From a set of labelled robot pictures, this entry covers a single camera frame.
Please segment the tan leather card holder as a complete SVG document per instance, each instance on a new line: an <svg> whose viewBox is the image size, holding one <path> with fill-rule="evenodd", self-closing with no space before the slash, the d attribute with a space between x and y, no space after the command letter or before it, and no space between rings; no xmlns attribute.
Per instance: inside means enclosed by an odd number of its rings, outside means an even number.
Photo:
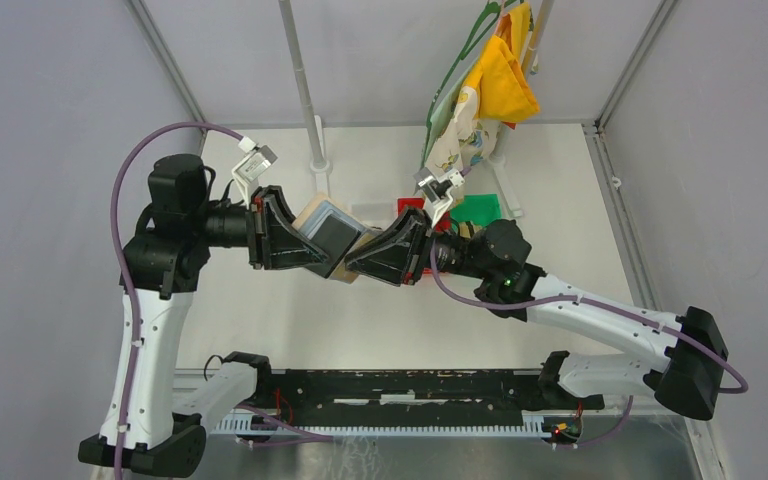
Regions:
<svg viewBox="0 0 768 480"><path fill-rule="evenodd" d="M366 224L325 193L312 197L292 226L328 257L305 270L326 280L353 283L359 274L345 265L345 257L378 236L382 229Z"/></svg>

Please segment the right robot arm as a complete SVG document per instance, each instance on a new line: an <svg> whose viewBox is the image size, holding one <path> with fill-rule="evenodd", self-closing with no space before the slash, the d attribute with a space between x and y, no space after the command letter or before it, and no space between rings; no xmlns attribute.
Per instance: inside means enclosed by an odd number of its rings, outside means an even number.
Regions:
<svg viewBox="0 0 768 480"><path fill-rule="evenodd" d="M469 237L431 229L417 208L349 253L348 270L395 286L429 270L450 298L501 318L556 327L614 348L612 354L552 353L537 382L540 400L562 408L593 395L650 396L687 418L709 421L729 372L714 316L690 306L653 311L592 294L528 262L530 244L513 220Z"/></svg>

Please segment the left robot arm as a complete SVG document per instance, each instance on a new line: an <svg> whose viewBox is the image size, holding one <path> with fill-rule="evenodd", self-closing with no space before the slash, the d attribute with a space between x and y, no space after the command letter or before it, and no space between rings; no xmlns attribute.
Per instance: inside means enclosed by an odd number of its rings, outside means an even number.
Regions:
<svg viewBox="0 0 768 480"><path fill-rule="evenodd" d="M193 154L158 160L147 179L150 203L134 236L118 242L124 334L110 410L80 443L81 462L177 479L199 466L209 433L237 405L266 405L274 394L266 356L232 352L185 400L173 398L178 348L200 272L214 247L245 248L256 269L322 263L325 252L294 227L281 187L255 189L249 202L210 196L215 171Z"/></svg>

